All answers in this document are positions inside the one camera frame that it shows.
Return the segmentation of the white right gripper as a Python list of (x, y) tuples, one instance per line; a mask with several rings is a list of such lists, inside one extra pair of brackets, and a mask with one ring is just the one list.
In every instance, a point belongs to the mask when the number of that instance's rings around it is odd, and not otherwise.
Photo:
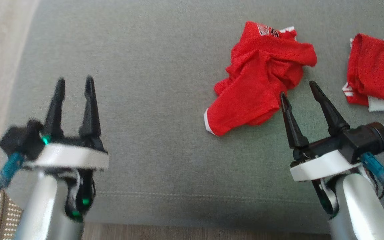
[[(321, 90), (315, 81), (309, 86), (317, 102), (319, 102), (328, 125), (330, 136), (337, 136), (350, 129), (337, 108)], [(334, 137), (324, 138), (309, 143), (292, 113), (292, 106), (285, 94), (280, 94), (281, 110), (284, 119), (288, 144), (293, 149), (294, 161), (290, 165), (290, 173), (294, 181), (311, 181), (335, 176), (347, 170), (361, 166), (361, 163), (350, 163), (338, 150), (340, 139)]]

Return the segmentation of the grey sofa seat cushion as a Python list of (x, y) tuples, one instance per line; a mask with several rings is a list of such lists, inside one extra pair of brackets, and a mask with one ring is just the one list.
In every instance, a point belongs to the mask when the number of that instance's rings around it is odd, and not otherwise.
[[(384, 39), (384, 0), (41, 0), (8, 125), (44, 121), (64, 77), (62, 129), (77, 136), (92, 75), (111, 159), (94, 175), (87, 222), (329, 233), (312, 184), (292, 179), (280, 111), (220, 138), (205, 129), (213, 87), (227, 77), (248, 20), (294, 26), (297, 40), (314, 46), (317, 65), (288, 93), (310, 142), (329, 135), (311, 80), (351, 127), (384, 124), (384, 112), (349, 105), (341, 90), (350, 38), (362, 32)], [(377, 158), (384, 165), (384, 153)]]

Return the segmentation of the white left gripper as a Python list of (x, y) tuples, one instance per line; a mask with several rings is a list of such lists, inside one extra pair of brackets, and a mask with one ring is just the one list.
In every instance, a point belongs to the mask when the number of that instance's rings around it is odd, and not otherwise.
[[(92, 76), (86, 77), (84, 89), (86, 105), (79, 136), (100, 137), (101, 126), (95, 84)], [(101, 140), (62, 138), (62, 104), (65, 98), (65, 79), (59, 78), (48, 107), (43, 136), (25, 147), (23, 168), (27, 170), (91, 170), (105, 171), (109, 155)]]

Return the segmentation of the red basketball shorts white hem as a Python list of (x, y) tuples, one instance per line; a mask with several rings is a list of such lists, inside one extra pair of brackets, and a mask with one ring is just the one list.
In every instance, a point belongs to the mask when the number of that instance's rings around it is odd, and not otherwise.
[(277, 30), (247, 21), (231, 50), (228, 77), (215, 84), (217, 98), (204, 112), (206, 130), (222, 136), (265, 123), (279, 111), (279, 95), (299, 85), (303, 68), (316, 63), (314, 46), (297, 41), (293, 26)]

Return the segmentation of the red Bulls jersey white sleeves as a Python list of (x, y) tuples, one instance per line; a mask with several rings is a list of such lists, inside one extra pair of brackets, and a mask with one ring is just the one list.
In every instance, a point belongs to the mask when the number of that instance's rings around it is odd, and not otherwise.
[(368, 111), (384, 111), (384, 40), (358, 33), (350, 40), (346, 83), (342, 91), (349, 104)]

